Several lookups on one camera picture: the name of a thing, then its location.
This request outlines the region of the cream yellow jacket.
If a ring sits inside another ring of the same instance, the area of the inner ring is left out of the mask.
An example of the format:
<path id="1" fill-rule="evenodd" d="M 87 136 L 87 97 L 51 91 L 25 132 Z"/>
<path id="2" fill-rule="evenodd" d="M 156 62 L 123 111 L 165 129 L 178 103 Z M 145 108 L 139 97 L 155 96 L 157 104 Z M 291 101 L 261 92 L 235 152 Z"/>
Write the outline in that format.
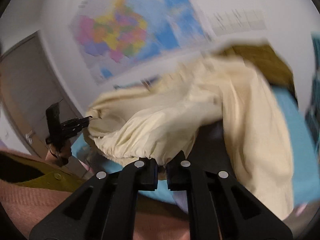
<path id="1" fill-rule="evenodd" d="M 191 152 L 201 126 L 222 120 L 237 180 L 278 218 L 293 211 L 285 117 L 263 74 L 240 57 L 201 57 L 151 88 L 101 94 L 87 114 L 86 138 L 122 166 L 138 158 L 166 165 L 178 152 Z"/>

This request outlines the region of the person in pink sweater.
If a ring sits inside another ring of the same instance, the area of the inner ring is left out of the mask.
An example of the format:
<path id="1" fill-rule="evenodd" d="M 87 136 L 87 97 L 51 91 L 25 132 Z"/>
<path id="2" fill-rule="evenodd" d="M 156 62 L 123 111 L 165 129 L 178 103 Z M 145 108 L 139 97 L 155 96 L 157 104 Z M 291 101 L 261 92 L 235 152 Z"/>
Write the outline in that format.
<path id="1" fill-rule="evenodd" d="M 85 180 L 46 159 L 1 148 L 1 204 L 20 233 L 32 228 Z M 187 215 L 176 206 L 143 195 L 137 199 L 134 239 L 189 239 Z"/>

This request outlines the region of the grey wooden door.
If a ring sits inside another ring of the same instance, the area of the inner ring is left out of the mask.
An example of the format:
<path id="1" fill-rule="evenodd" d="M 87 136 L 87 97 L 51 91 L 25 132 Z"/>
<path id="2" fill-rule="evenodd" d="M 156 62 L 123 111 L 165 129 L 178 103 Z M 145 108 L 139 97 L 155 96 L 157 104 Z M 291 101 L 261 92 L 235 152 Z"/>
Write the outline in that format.
<path id="1" fill-rule="evenodd" d="M 46 109 L 59 103 L 60 120 L 81 117 L 57 79 L 42 48 L 38 33 L 11 47 L 1 57 L 1 102 L 22 144 L 33 156 L 48 153 Z M 33 144 L 25 134 L 33 130 Z"/>

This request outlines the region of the blue patterned bed sheet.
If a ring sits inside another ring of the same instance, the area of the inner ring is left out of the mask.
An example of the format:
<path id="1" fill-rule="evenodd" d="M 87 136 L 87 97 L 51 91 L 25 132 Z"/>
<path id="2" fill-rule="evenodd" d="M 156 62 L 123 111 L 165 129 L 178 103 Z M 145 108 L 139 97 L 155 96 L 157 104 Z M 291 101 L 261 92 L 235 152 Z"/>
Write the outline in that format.
<path id="1" fill-rule="evenodd" d="M 300 115 L 295 99 L 285 88 L 273 86 L 273 93 L 278 105 L 285 116 L 290 133 L 291 146 L 293 150 L 294 174 L 293 198 L 297 215 L 314 200 L 319 200 L 319 168 L 314 150 L 313 139 Z M 72 156 L 78 159 L 86 169 L 93 173 L 105 171 L 114 173 L 121 171 L 121 165 L 101 156 L 92 146 L 85 141 L 81 134 L 71 146 Z"/>

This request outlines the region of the olive green garment on bed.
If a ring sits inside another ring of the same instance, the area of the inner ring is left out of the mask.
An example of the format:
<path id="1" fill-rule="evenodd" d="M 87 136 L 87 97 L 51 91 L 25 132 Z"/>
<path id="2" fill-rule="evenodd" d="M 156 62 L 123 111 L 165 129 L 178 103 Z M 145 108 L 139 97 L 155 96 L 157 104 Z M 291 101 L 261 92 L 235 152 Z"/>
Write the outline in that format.
<path id="1" fill-rule="evenodd" d="M 293 72 L 269 44 L 236 44 L 215 53 L 219 56 L 239 56 L 256 66 L 272 86 L 286 88 L 297 100 Z"/>

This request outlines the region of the colourful wall map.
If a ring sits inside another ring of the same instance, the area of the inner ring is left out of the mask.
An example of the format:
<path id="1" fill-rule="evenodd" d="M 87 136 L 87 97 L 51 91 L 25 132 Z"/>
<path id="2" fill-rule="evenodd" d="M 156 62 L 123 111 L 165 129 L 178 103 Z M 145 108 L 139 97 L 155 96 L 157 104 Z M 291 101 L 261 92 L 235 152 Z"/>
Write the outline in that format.
<path id="1" fill-rule="evenodd" d="M 98 85 L 209 40 L 190 0 L 83 0 L 69 27 Z"/>

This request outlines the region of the white wall socket panel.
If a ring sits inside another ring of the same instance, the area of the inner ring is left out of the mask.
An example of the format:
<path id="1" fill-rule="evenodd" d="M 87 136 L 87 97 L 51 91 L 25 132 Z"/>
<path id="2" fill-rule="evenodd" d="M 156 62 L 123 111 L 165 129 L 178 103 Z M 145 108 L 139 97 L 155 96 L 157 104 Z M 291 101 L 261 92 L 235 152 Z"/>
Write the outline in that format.
<path id="1" fill-rule="evenodd" d="M 265 30 L 266 23 L 261 10 L 236 10 L 215 13 L 209 17 L 210 26 L 216 36 Z"/>

